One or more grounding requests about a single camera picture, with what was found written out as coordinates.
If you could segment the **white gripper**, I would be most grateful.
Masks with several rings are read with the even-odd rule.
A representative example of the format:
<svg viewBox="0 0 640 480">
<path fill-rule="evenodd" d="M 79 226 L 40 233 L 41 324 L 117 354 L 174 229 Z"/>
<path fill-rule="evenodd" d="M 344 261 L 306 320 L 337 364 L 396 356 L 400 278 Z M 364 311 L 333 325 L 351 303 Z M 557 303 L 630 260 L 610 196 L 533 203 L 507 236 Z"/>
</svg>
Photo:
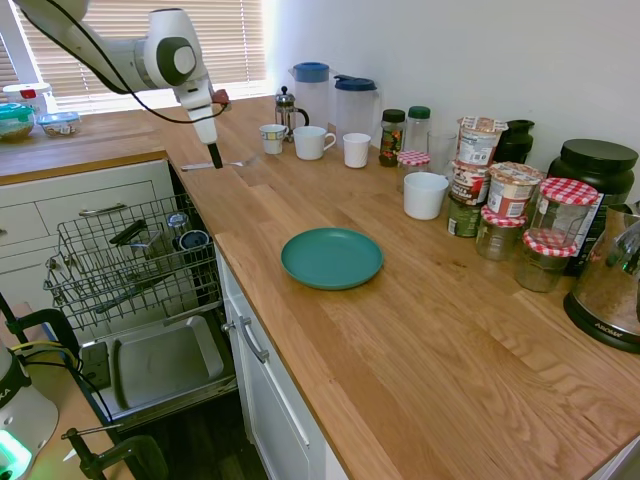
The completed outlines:
<svg viewBox="0 0 640 480">
<path fill-rule="evenodd" d="M 175 95 L 181 106 L 187 111 L 191 125 L 200 141 L 207 145 L 213 166 L 216 169 L 221 169 L 223 162 L 216 144 L 218 135 L 211 93 L 212 86 L 208 79 L 188 81 L 175 88 Z"/>
</svg>

